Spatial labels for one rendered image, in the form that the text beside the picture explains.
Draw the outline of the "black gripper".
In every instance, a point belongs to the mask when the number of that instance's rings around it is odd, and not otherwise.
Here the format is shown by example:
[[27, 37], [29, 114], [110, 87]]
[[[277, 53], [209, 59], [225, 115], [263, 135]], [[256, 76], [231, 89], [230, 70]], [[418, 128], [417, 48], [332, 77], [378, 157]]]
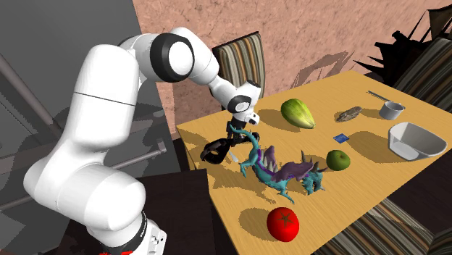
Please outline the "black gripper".
[[205, 145], [201, 152], [201, 160], [210, 164], [221, 164], [225, 159], [230, 146], [240, 143], [251, 142], [251, 139], [244, 134], [234, 133], [231, 127], [236, 130], [243, 130], [246, 123], [239, 120], [231, 120], [227, 122], [227, 138], [219, 138]]

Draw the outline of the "brown rough lump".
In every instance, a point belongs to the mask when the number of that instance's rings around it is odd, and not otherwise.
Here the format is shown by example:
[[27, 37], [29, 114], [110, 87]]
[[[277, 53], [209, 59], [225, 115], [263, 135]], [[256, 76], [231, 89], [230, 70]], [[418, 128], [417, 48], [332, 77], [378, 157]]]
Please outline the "brown rough lump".
[[352, 107], [338, 115], [336, 118], [336, 122], [346, 122], [356, 118], [362, 112], [362, 108], [360, 106]]

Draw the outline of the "wooden table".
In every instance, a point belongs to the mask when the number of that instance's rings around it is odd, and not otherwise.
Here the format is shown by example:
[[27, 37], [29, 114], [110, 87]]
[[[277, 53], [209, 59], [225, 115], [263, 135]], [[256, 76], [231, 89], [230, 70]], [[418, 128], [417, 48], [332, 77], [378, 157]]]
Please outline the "wooden table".
[[[406, 161], [388, 147], [388, 131], [393, 121], [378, 114], [384, 101], [372, 91], [405, 106], [398, 122], [411, 122], [440, 136], [452, 148], [452, 114], [354, 71], [342, 72], [313, 83], [262, 98], [255, 109], [260, 123], [254, 131], [262, 147], [274, 146], [279, 163], [307, 159], [325, 167], [325, 158], [334, 149], [344, 151], [351, 165], [340, 172], [325, 172], [324, 190], [307, 194], [300, 183], [288, 183], [292, 204], [277, 191], [260, 183], [252, 170], [246, 176], [239, 164], [247, 159], [250, 145], [233, 148], [238, 163], [228, 159], [209, 164], [200, 158], [204, 146], [226, 135], [231, 116], [221, 111], [177, 126], [191, 164], [208, 172], [209, 193], [238, 255], [311, 255], [361, 215], [400, 188], [424, 168], [432, 158]], [[299, 99], [309, 108], [313, 129], [296, 127], [281, 112], [282, 103]], [[352, 107], [362, 112], [354, 119], [336, 122], [338, 115]], [[333, 138], [343, 133], [349, 139]], [[299, 220], [298, 235], [290, 242], [271, 236], [267, 216], [277, 207], [287, 207]]]

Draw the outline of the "dark robot stand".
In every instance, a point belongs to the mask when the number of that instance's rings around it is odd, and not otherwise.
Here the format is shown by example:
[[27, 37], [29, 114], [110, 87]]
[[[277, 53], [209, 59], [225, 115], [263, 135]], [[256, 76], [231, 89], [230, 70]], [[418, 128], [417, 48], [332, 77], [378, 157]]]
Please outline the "dark robot stand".
[[138, 179], [146, 216], [167, 233], [163, 255], [216, 255], [205, 169]]

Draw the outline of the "green apple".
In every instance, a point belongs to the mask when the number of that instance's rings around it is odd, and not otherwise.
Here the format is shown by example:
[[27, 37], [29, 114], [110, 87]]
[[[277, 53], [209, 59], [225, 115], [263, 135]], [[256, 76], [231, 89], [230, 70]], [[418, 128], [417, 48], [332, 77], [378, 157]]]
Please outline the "green apple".
[[326, 163], [331, 170], [341, 171], [350, 166], [351, 159], [341, 150], [332, 150], [327, 154]]

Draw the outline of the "white bowl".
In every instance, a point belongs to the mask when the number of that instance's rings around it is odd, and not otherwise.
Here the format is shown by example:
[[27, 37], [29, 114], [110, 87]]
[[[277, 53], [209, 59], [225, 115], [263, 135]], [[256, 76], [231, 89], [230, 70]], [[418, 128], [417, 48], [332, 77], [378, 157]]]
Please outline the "white bowl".
[[388, 131], [389, 149], [407, 161], [416, 161], [443, 153], [448, 143], [436, 134], [411, 122], [401, 122]]

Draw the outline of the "teal and purple dragon figure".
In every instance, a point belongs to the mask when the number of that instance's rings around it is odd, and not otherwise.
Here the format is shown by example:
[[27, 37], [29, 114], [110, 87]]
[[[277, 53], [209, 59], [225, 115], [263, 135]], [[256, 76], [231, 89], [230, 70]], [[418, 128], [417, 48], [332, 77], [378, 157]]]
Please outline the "teal and purple dragon figure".
[[306, 161], [303, 151], [301, 152], [301, 163], [288, 162], [278, 168], [274, 146], [263, 151], [252, 133], [247, 130], [236, 129], [231, 124], [229, 124], [229, 128], [235, 134], [245, 135], [250, 139], [253, 146], [248, 154], [248, 159], [239, 164], [240, 172], [244, 177], [246, 176], [246, 168], [251, 167], [261, 183], [278, 191], [278, 195], [286, 197], [292, 204], [295, 202], [287, 193], [287, 184], [292, 179], [297, 182], [302, 181], [301, 185], [309, 195], [319, 189], [325, 189], [322, 186], [322, 178], [323, 172], [328, 167], [320, 169], [319, 162], [313, 163], [312, 159], [309, 162]]

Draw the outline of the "striped upholstered chair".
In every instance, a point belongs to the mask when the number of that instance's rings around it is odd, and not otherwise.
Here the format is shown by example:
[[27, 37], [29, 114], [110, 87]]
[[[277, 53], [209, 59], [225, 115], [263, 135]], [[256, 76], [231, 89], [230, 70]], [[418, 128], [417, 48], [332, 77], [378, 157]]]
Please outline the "striped upholstered chair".
[[264, 97], [265, 63], [261, 35], [258, 31], [212, 48], [219, 63], [219, 76], [239, 87], [247, 80], [261, 86]]
[[452, 227], [435, 235], [386, 198], [312, 255], [452, 255]]
[[394, 88], [452, 113], [452, 40], [436, 38]]

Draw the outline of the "red tomato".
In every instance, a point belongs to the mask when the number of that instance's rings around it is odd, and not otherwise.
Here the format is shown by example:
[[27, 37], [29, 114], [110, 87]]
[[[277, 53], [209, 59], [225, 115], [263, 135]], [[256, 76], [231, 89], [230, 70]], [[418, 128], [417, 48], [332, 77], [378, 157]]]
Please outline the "red tomato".
[[291, 209], [277, 207], [267, 216], [267, 229], [275, 239], [290, 242], [298, 235], [299, 220]]

